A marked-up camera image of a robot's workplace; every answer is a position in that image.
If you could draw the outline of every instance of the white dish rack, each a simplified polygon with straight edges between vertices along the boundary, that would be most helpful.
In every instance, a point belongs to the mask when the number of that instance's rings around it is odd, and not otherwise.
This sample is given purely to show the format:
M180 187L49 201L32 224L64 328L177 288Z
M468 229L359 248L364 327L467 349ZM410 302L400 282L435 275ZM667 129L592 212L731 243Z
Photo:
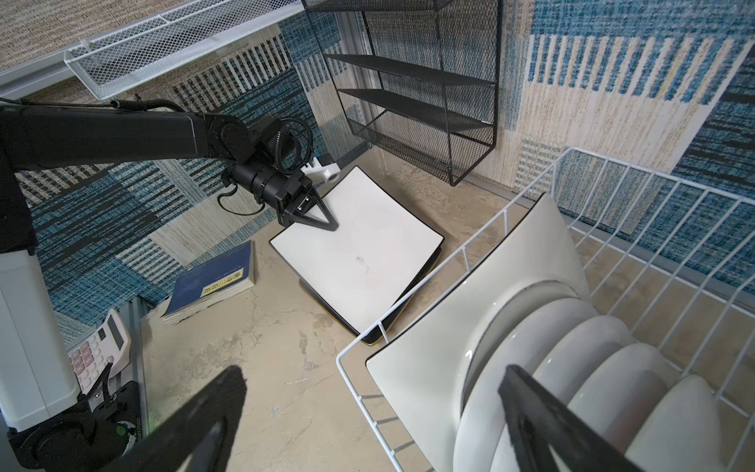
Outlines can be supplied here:
M405 450L418 450L418 448L411 440L403 444L389 444L389 440L381 432L380 426L386 423L400 422L400 420L395 417L377 419L373 417L365 400L379 399L382 395L372 393L362 395L357 391L354 381L356 376L354 374L350 376L346 372L344 356L360 344L361 339L376 326L382 331L386 342L390 343L396 336L389 336L381 321L428 282L431 280L439 282L437 274L447 268L452 261L458 261L464 271L462 277L455 279L455 282L450 284L444 284L444 287L447 288L442 295L430 303L405 329L411 328L417 320L458 286L484 259L483 256L472 261L470 248L478 247L475 245L485 240L486 247L489 246L485 253L491 251L511 229L510 213L513 214L513 210L518 209L513 208L513 206L521 205L531 208L533 200L537 199L542 192L550 192L554 195L556 203L559 204L559 209L564 214L565 222L572 232L575 245L581 251L584 269L592 289L593 303L598 311L608 316L621 316L624 322L630 326L630 332L635 338L638 338L641 342L655 345L664 354L667 362L682 376L694 371L696 375L705 378L708 384L715 388L713 394L720 415L723 413L726 417L726 421L724 421L722 416L723 436L734 438L729 441L728 445L726 441L724 442L726 457L723 457L722 460L726 470L741 468L743 464L739 464L739 467L737 467L738 460L741 459L747 441L755 439L755 437L752 437L755 415L753 414L751 399L748 401L752 390L745 388L744 399L733 398L727 391L727 387L732 384L732 379L735 377L739 384L745 384L747 387L755 384L755 373L748 370L750 367L747 366L746 362L743 362L746 357L753 355L748 351L755 350L755 343L753 342L753 337L755 337L755 310L753 309L755 307L755 297L753 296L755 294L755 284L753 284L755 264L752 264L748 260L749 258L744 259L744 266L740 264L733 271L737 274L734 281L732 281L730 275L732 270L728 270L729 275L726 275L725 272L727 265L738 262L737 257L741 258L747 254L745 251L749 253L752 249L751 243L755 236L755 230L748 234L741 234L741 238L735 240L736 246L726 250L726 252L717 247L716 250L719 254L715 257L714 262L716 263L714 265L709 263L710 268L704 269L706 273L693 270L688 265L700 268L702 253L697 254L700 249L706 243L714 243L716 238L721 236L717 233L719 229L722 231L735 229L735 227L729 225L732 225L737 218L741 218L743 210L755 210L755 201L660 171L570 147L548 165L488 223L477 230L338 354L336 358L338 370L343 375L354 400L362 410L395 469L404 470L397 453L405 454L403 452ZM684 196L687 197L689 207L680 207L680 199ZM702 217L701 212L706 207L709 211L713 201L720 208L721 215ZM673 213L678 221L671 218L673 226L668 226L667 230L659 234L658 224L663 223L663 219L667 218L669 211L678 208L681 208L681 210ZM658 224L654 225L659 215L661 219L658 220ZM687 239L689 234L685 233L683 229L691 229L691 223L695 224L695 234L698 236L693 237L690 241ZM498 231L497 240L491 242L491 234L495 234L495 229L499 227L502 231ZM619 236L619 230L621 230L623 237ZM655 251L650 251L638 244L640 240L645 241L644 236L649 237L651 241L655 237L655 242L650 244L651 248L655 248ZM595 249L592 255L585 254L585 248L588 246ZM675 258L681 259L679 263L663 256L663 254L668 255L669 251L674 250L676 250ZM600 265L601 255L603 257L614 255L614 259L618 259L617 261L610 261L608 265L604 266L603 271L606 267L610 267L607 273L600 273L601 269L598 266ZM622 275L621 278L624 282L629 279L631 282L626 288L619 287L617 289L616 278L624 269L623 264L634 264L633 270L637 274L633 278L631 276L627 278L625 274ZM646 289L643 288L645 283L643 276L661 277L661 280L665 279L665 282L657 282L657 279L654 279L655 284L659 285L661 289L654 296L651 295L652 301L644 308L643 312L638 316L633 314L633 320L627 321L627 315L623 313L625 310L621 310L621 308L628 301L635 300L639 291ZM729 283L719 280L727 277ZM604 291L612 291L614 295L612 300L615 298L613 303L606 301L606 297L601 292L602 288L605 289ZM684 304L684 308L667 329L661 330L658 326L653 326L653 323L649 324L648 320L653 318L656 309L665 309L663 305L664 296L675 297L674 306ZM702 310L704 318L700 318L700 305L704 308ZM707 324L705 324L705 329L699 333L700 335L704 333L701 340L690 341L694 345L688 343L686 349L691 355L687 356L688 359L685 362L680 362L677 353L668 355L664 352L664 348L673 344L671 341L674 341L674 335L679 334L680 326L683 330L687 329L687 325L684 323L685 321L689 322L690 316L695 317L695 320L703 319ZM726 324L733 316L737 316L737 320L741 324L739 329L732 330L730 326L727 326L725 330L722 329L722 325ZM658 341L650 341L648 336ZM710 372L698 372L695 369L698 361L710 355L710 352L706 349L712 352L714 344L715 349L718 349L719 352L732 353L734 359L727 366L717 370L708 369ZM418 462L411 460L411 463L416 467ZM421 469L416 470L427 472L429 465L424 462L421 467Z

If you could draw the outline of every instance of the calculator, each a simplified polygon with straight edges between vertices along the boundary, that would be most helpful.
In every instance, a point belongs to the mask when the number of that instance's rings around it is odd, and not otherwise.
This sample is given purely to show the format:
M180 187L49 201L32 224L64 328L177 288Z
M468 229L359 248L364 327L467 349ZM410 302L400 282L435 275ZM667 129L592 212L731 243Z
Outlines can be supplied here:
M129 363L131 336L118 311L110 309L107 318L79 345L68 351L71 368L76 373L82 393L86 395L108 362L112 362L109 378Z

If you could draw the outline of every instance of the wire rack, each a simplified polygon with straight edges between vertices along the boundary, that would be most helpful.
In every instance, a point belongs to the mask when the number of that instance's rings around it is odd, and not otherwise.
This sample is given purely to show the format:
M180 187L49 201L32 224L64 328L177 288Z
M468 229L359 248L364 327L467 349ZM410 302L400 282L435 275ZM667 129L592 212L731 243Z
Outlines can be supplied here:
M301 11L300 0L195 0L81 41L63 60L105 100Z
M315 30L332 15L322 12L361 11L370 54L323 54L354 135L452 186L495 148L500 0L304 0L304 6ZM319 32L321 50L328 34ZM372 77L370 88L355 88L354 74ZM360 110L376 106L377 115L353 112L355 103Z
M435 301L404 330L411 328L543 192L551 193L572 234L595 308L624 321L638 341L657 347L681 376L707 381L721 422L721 461L726 470L752 470L755 201L574 147L338 354L337 367L395 469L425 472L430 465L402 427L391 437L396 428L385 426L400 420L374 392L366 371L347 373L345 356L375 327L390 343L398 333L386 333L385 316L423 287L434 294L445 289L438 298L418 295ZM455 275L444 277L453 267L459 269ZM362 384L364 394L355 384ZM417 461L418 455L424 460Z

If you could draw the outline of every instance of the blue book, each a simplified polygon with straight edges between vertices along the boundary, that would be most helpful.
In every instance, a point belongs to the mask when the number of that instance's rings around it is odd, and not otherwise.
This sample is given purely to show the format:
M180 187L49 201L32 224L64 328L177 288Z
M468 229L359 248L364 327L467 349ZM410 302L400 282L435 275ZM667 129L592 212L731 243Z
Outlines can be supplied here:
M178 277L162 318L175 325L252 286L254 254L251 241L247 241Z

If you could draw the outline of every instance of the white square plate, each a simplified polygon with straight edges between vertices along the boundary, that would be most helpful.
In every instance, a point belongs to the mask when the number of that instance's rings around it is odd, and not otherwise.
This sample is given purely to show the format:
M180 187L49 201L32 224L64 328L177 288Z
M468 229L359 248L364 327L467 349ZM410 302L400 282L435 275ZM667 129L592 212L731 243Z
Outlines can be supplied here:
M322 201L338 222L325 231L294 223L270 245L356 333L401 297L443 236L355 167ZM314 207L307 216L323 219Z

